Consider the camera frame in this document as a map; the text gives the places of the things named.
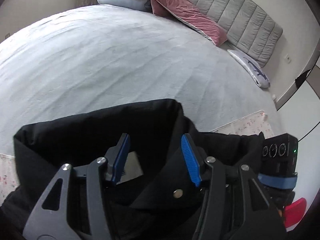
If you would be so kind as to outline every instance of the headboard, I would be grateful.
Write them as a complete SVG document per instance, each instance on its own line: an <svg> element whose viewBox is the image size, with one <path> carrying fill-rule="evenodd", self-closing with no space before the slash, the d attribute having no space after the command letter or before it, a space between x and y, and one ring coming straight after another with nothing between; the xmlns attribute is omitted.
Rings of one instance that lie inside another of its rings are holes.
<svg viewBox="0 0 320 240"><path fill-rule="evenodd" d="M228 41L264 66L282 28L251 0L189 0L227 32Z"/></svg>

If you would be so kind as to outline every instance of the black metal bracket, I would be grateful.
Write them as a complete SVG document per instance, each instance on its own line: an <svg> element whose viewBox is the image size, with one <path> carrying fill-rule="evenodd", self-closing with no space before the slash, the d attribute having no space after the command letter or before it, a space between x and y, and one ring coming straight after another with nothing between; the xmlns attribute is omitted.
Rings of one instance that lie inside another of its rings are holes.
<svg viewBox="0 0 320 240"><path fill-rule="evenodd" d="M222 164L207 156L189 134L182 136L181 148L191 181L196 187L205 189L192 240L286 238L286 230L275 204L248 165L235 167ZM225 222L227 191L231 198L231 219L226 223L228 228L222 224Z"/></svg>
<svg viewBox="0 0 320 240"><path fill-rule="evenodd" d="M115 239L114 229L110 226L111 214L105 213L102 181L106 181L108 186L115 186L120 181L129 150L130 137L122 134L115 147L109 148L104 157L97 158L89 165L72 168L70 164L64 164L33 208L23 230L23 237L27 240ZM90 235L75 232L67 222L69 184L72 178L86 180Z"/></svg>

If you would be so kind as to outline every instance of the blue gripper pad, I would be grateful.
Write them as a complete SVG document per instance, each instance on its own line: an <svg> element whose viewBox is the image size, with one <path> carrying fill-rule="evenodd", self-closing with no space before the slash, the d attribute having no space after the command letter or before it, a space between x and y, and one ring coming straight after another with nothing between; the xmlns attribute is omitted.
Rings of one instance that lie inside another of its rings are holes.
<svg viewBox="0 0 320 240"><path fill-rule="evenodd" d="M181 150L188 168L190 179L196 187L199 187L201 183L200 165L195 155L197 154L199 156L199 153L189 134L182 135Z"/></svg>
<svg viewBox="0 0 320 240"><path fill-rule="evenodd" d="M117 182L120 181L121 175L124 170L124 165L128 157L128 153L130 150L130 136L129 134L124 134L121 136L119 142L118 142L118 147L120 145L120 149L118 149L118 154L115 159L114 165L113 165L113 174L112 174L112 179L111 181L116 184Z"/></svg>

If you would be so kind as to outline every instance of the metal screw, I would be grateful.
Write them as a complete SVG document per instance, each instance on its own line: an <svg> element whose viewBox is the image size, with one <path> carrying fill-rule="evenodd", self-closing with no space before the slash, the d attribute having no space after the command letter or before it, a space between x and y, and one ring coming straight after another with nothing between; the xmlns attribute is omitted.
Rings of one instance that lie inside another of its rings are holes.
<svg viewBox="0 0 320 240"><path fill-rule="evenodd" d="M249 166L247 164L242 164L241 165L241 170L248 171L249 170Z"/></svg>
<svg viewBox="0 0 320 240"><path fill-rule="evenodd" d="M106 158L105 157L99 157L97 158L97 163L105 163L106 162Z"/></svg>
<svg viewBox="0 0 320 240"><path fill-rule="evenodd" d="M216 158L215 157L212 157L212 156L208 156L206 159L205 159L208 163L214 163L216 161Z"/></svg>
<svg viewBox="0 0 320 240"><path fill-rule="evenodd" d="M173 197L174 197L174 198L181 198L182 195L183 195L183 190L180 189L180 188L178 188L177 190L175 190L175 191L173 192Z"/></svg>
<svg viewBox="0 0 320 240"><path fill-rule="evenodd" d="M71 165L69 163L63 164L61 167L64 171L67 171L71 168Z"/></svg>

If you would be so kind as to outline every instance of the gray bedspread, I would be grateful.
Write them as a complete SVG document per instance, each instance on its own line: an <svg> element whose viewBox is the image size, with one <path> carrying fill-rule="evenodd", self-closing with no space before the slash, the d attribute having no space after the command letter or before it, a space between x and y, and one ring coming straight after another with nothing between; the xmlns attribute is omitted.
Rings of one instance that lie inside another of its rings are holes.
<svg viewBox="0 0 320 240"><path fill-rule="evenodd" d="M110 5L63 12L0 44L0 153L25 124L159 98L200 131L263 109L271 94L223 49L180 22Z"/></svg>

